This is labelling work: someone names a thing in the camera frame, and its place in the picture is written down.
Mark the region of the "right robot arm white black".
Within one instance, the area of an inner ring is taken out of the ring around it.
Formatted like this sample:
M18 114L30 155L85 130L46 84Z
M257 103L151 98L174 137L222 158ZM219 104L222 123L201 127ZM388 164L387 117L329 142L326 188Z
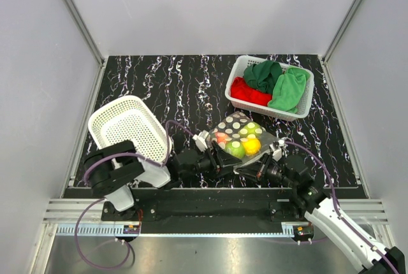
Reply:
M369 235L339 206L334 194L317 185L303 159L290 155L276 161L271 155L238 167L236 172L256 182L291 189L289 212L295 220L307 220L320 229L348 258L358 273L405 273L405 256Z

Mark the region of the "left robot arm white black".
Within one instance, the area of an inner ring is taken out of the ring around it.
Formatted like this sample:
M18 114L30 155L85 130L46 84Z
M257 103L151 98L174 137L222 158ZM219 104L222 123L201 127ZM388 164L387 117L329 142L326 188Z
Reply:
M197 173L210 173L223 177L242 164L217 143L197 152L186 148L161 164L139 154L132 141L125 140L89 154L84 161L84 184L91 188L94 198L109 202L123 220L137 214L135 197L129 183L145 182L155 188L172 189Z

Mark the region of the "polka dot zip bag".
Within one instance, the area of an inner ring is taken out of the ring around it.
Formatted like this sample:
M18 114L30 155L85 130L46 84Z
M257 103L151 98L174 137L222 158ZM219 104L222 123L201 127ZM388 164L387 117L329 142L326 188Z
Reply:
M249 122L255 122L250 119L246 114L242 112L233 112L232 114L228 115L226 118L220 121L218 125L216 125L213 129L209 131L210 136L207 138L207 144L209 147L212 146L212 142L215 142L221 149L225 151L225 146L229 141L240 141L242 138L257 138L261 142L261 149L260 151L252 156L243 157L242 166L246 164L251 164L256 160L260 159L261 156L265 153L269 152L269 144L278 140L277 137L272 135L271 133L267 132L266 129L262 127L263 133L259 136L255 136L253 134L246 135L246 130L244 126ZM224 143L218 143L215 138L216 132L223 132L226 133L229 138L226 139Z

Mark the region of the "yellow fake lemon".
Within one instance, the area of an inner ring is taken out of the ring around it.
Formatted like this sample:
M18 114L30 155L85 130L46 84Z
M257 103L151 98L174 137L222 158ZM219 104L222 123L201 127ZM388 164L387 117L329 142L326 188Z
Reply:
M261 149L261 142L257 138L242 138L241 142L247 156L255 155Z

